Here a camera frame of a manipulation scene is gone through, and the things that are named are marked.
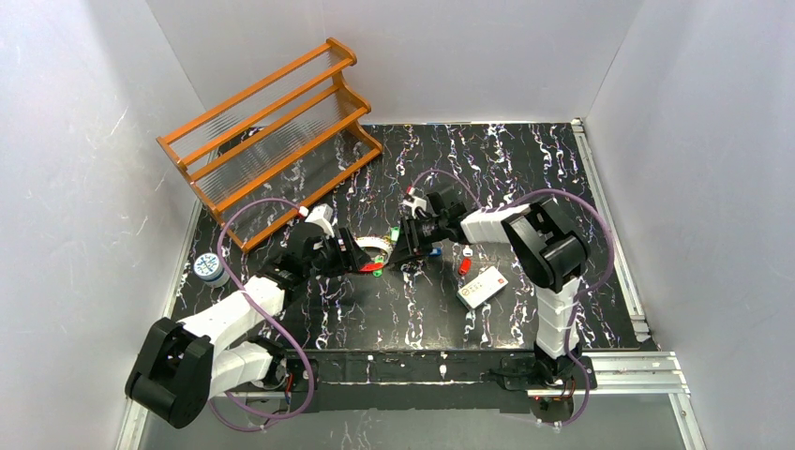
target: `gray wall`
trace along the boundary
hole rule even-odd
[[[253,427],[246,413],[226,398],[217,403],[224,417],[238,426]],[[255,407],[273,411],[260,405]],[[232,431],[204,408],[183,429],[174,429],[150,414],[141,449],[684,449],[667,395],[593,396],[587,412],[560,433],[528,420],[534,419],[528,414],[505,416],[489,410],[319,412],[299,415],[262,434]]]
[[[639,0],[148,0],[207,108],[323,43],[369,123],[585,115]]]
[[[203,111],[143,0],[0,5],[3,448],[113,448],[194,196],[155,137]]]
[[[711,448],[793,448],[795,4],[649,2],[586,120]]]

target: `purple cable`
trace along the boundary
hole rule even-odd
[[[213,399],[210,398],[210,400],[207,401],[207,404],[210,406],[210,411],[213,412],[213,415],[216,417],[216,419],[218,419],[218,421],[220,423],[224,424],[228,428],[231,428],[231,429],[233,429],[235,431],[242,431],[244,433],[256,433],[257,431],[263,431],[265,429],[269,429],[270,427],[272,427],[273,425],[278,423],[278,422],[274,422],[272,424],[266,424],[266,425],[262,425],[262,426],[259,426],[259,427],[251,427],[251,428],[249,428],[249,427],[239,427],[239,426],[233,424],[232,422],[226,420],[226,418],[221,415],[221,413],[218,411],[218,408],[216,407],[216,404],[213,402]]]
[[[224,225],[223,229],[221,230],[221,235],[218,237],[218,244],[217,244],[216,250],[217,250],[217,254],[219,256],[219,259],[221,261],[221,265],[223,266],[224,270],[226,270],[226,273],[229,274],[229,278],[232,279],[232,282],[234,282],[234,284],[237,286],[237,289],[240,290],[240,293],[242,293],[243,296],[246,298],[246,301],[248,302],[248,304],[251,305],[251,307],[254,308],[254,310],[259,312],[260,315],[262,315],[265,318],[265,320],[268,323],[270,323],[271,326],[273,326],[279,334],[281,334],[285,339],[287,339],[287,341],[290,342],[290,345],[295,349],[295,352],[298,353],[298,357],[301,359],[301,363],[304,364],[304,370],[307,372],[307,374],[309,376],[309,379],[308,379],[309,388],[308,388],[308,391],[307,391],[307,398],[305,398],[304,399],[304,403],[302,403],[301,406],[299,406],[293,412],[288,412],[286,414],[269,414],[267,412],[262,412],[262,411],[259,411],[259,410],[255,410],[254,408],[251,408],[245,402],[238,400],[237,397],[233,396],[229,392],[226,393],[226,397],[228,397],[231,401],[234,402],[234,404],[239,406],[241,409],[243,409],[247,413],[251,413],[251,414],[254,414],[256,416],[264,417],[264,418],[267,418],[267,419],[284,420],[284,419],[289,419],[291,417],[295,417],[296,415],[302,413],[306,408],[308,408],[309,402],[312,401],[312,396],[314,395],[314,392],[315,392],[315,376],[312,373],[312,365],[309,363],[309,358],[307,358],[307,354],[304,352],[304,349],[301,348],[301,344],[299,344],[295,340],[293,335],[291,335],[290,332],[288,332],[283,326],[281,326],[281,324],[279,322],[276,322],[276,319],[274,319],[261,306],[257,305],[257,303],[254,302],[254,300],[251,298],[251,296],[248,295],[248,292],[246,292],[246,287],[243,286],[243,283],[240,281],[240,278],[238,278],[237,275],[234,274],[234,272],[232,271],[230,266],[227,264],[226,259],[221,257],[221,255],[223,255],[223,239],[224,239],[224,237],[226,237],[226,233],[229,230],[230,225],[232,225],[232,223],[234,222],[234,220],[238,216],[243,214],[244,211],[248,210],[250,207],[256,206],[256,205],[262,204],[262,203],[268,203],[268,202],[285,203],[285,204],[289,205],[291,208],[294,208],[294,209],[298,209],[299,208],[299,206],[297,204],[295,204],[293,202],[290,202],[289,200],[277,199],[277,198],[267,198],[267,199],[255,200],[254,202],[251,202],[251,203],[247,204],[246,206],[243,206],[242,208],[240,208],[240,211],[234,213],[232,218],[227,220],[226,225]],[[226,425],[228,423],[225,419],[222,420],[222,422],[224,423],[224,425]]]
[[[509,203],[505,207],[516,206],[517,204],[520,204],[522,202],[526,202],[527,200],[529,200],[532,197],[537,197],[539,195],[545,195],[545,194],[560,195],[560,196],[563,196],[563,197],[573,201],[574,203],[577,203],[580,206],[582,206],[582,208],[584,210],[588,211],[588,213],[591,216],[593,216],[593,218],[596,220],[596,222],[599,223],[599,228],[602,229],[602,234],[605,235],[605,239],[607,240],[607,270],[605,271],[605,273],[602,274],[602,276],[590,288],[584,289],[584,290],[582,290],[580,292],[577,292],[575,294],[575,296],[574,296],[575,302],[574,302],[574,305],[572,306],[572,314],[569,317],[569,321],[568,321],[568,323],[566,325],[566,333],[563,336],[563,349],[566,352],[566,356],[568,356],[569,359],[571,359],[572,362],[574,362],[574,364],[577,365],[577,367],[580,370],[582,370],[582,375],[585,378],[585,396],[582,399],[582,405],[580,405],[580,407],[577,410],[577,412],[575,412],[571,416],[571,418],[561,422],[562,426],[567,426],[567,425],[571,425],[575,420],[577,420],[582,415],[582,413],[585,411],[585,407],[588,405],[588,398],[591,396],[591,380],[588,378],[588,370],[585,368],[585,366],[582,365],[582,363],[579,362],[578,359],[576,359],[576,357],[571,353],[571,349],[569,348],[569,338],[571,337],[571,332],[572,332],[571,330],[573,328],[572,325],[574,325],[574,322],[575,322],[575,319],[577,318],[577,313],[578,313],[578,310],[579,310],[579,307],[580,307],[579,299],[582,298],[585,295],[588,295],[589,293],[593,293],[594,291],[596,291],[597,289],[601,288],[602,286],[605,285],[605,283],[608,282],[608,279],[610,278],[610,276],[613,275],[613,265],[615,264],[615,261],[616,261],[616,248],[615,248],[615,246],[613,244],[613,233],[610,230],[610,227],[608,226],[608,223],[605,222],[605,220],[602,218],[602,216],[600,216],[599,213],[588,202],[580,199],[577,195],[574,195],[572,193],[566,192],[564,190],[559,190],[559,189],[538,189],[538,190],[534,190],[534,191],[531,191],[531,192],[528,192],[528,193],[524,194],[518,200]]]
[[[472,190],[469,189],[469,187],[467,185],[465,185],[464,182],[461,181],[460,178],[458,178],[457,176],[455,176],[454,174],[452,174],[452,173],[450,173],[448,171],[443,171],[442,169],[428,169],[428,170],[420,173],[419,175],[417,175],[416,178],[414,178],[414,182],[412,183],[412,188],[416,188],[417,185],[419,184],[419,182],[424,180],[423,177],[427,176],[429,173],[441,173],[441,174],[447,175],[450,178],[453,178],[454,180],[458,181],[458,183],[461,185],[461,187],[464,188],[464,190],[466,190],[468,194],[470,194],[470,197],[472,197],[472,199],[474,200],[475,204],[477,204],[477,207],[478,208],[482,208],[483,207],[483,205],[480,203],[480,201],[477,200],[477,196],[474,195],[474,192],[472,192]]]

